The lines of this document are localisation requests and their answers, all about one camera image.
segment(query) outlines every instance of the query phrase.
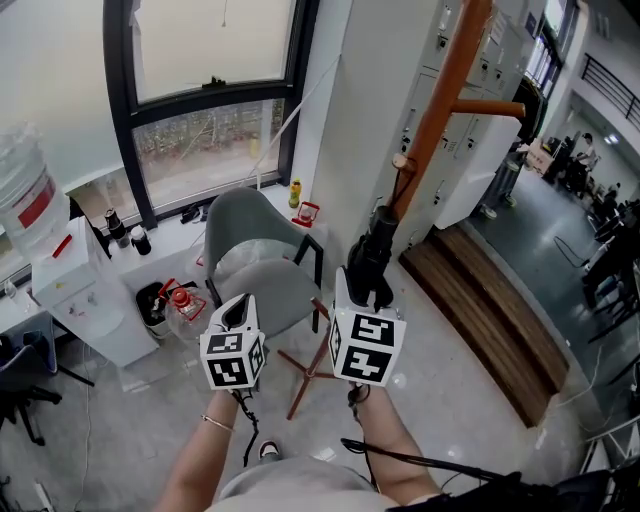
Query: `person's left arm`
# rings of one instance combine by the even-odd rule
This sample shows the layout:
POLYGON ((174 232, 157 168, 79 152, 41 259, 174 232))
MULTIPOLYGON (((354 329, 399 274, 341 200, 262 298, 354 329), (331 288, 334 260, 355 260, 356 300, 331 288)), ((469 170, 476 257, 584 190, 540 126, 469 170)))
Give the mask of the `person's left arm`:
MULTIPOLYGON (((233 428, 238 402, 226 391, 214 394, 205 415, 233 428)), ((182 449, 154 512, 203 512, 211 506, 227 458, 231 432, 202 421, 182 449)))

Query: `red label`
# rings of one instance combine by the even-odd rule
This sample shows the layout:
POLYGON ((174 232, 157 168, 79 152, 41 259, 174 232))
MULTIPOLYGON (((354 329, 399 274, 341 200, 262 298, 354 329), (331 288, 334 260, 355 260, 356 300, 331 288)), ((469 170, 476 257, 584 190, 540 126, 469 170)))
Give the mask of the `red label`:
POLYGON ((47 209, 55 191, 55 184, 51 180, 51 177, 47 176, 47 183, 44 188, 35 197, 31 204, 27 206, 20 215, 18 215, 18 219, 25 228, 31 226, 31 224, 40 217, 42 212, 47 209))

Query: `forearm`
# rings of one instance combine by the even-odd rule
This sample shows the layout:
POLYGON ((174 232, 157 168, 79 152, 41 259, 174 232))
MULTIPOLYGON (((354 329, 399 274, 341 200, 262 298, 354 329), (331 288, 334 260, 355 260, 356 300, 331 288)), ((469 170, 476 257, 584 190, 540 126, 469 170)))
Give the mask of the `forearm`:
MULTIPOLYGON (((214 394, 206 416, 233 427, 238 411, 238 402, 226 391, 214 394)), ((173 467, 165 494, 156 512, 184 510, 184 495, 189 497, 189 510, 205 510, 211 505, 220 482, 231 432, 202 421, 193 436, 182 449, 173 467)))
MULTIPOLYGON (((420 448, 402 423, 384 388, 371 386, 369 397, 358 404, 358 419, 362 425, 364 440, 367 444, 390 452, 422 456, 420 448)), ((424 467, 376 453, 369 453, 369 462, 380 491, 400 504, 404 503, 402 503, 402 499, 398 499, 397 491, 398 487, 404 486, 405 483, 420 489, 419 494, 415 497, 440 492, 424 467)))

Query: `blue floor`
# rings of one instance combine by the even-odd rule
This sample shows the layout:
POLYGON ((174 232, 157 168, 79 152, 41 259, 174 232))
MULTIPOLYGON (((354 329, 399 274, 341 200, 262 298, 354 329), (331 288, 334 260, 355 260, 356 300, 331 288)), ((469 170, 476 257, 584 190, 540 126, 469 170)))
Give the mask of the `blue floor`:
POLYGON ((573 268, 554 242, 558 236, 580 257, 590 257, 599 244, 593 239, 594 230, 586 212, 575 196, 525 169, 512 197, 517 201, 515 208, 504 203, 496 207, 497 219, 479 215, 470 219, 471 224, 531 290, 569 342, 590 380, 602 346, 594 393, 604 416, 614 413, 613 424, 626 416, 632 381, 627 376, 612 386, 607 382, 638 354, 637 320, 630 319, 607 337, 588 345, 592 336, 607 327, 609 318, 605 314, 593 315, 587 308, 581 282, 584 270, 573 268))

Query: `thermos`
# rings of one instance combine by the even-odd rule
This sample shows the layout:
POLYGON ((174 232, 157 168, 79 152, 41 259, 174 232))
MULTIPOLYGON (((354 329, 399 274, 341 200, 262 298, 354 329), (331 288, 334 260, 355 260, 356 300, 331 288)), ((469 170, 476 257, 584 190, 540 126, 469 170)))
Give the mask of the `thermos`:
POLYGON ((131 230, 131 245, 133 245, 141 256, 151 252, 151 244, 149 237, 140 226, 136 226, 131 230))
POLYGON ((104 218, 107 221, 107 229, 117 242, 118 247, 122 249, 129 245, 129 233, 127 233, 124 224, 118 218, 116 211, 113 208, 109 208, 107 213, 104 214, 104 218))

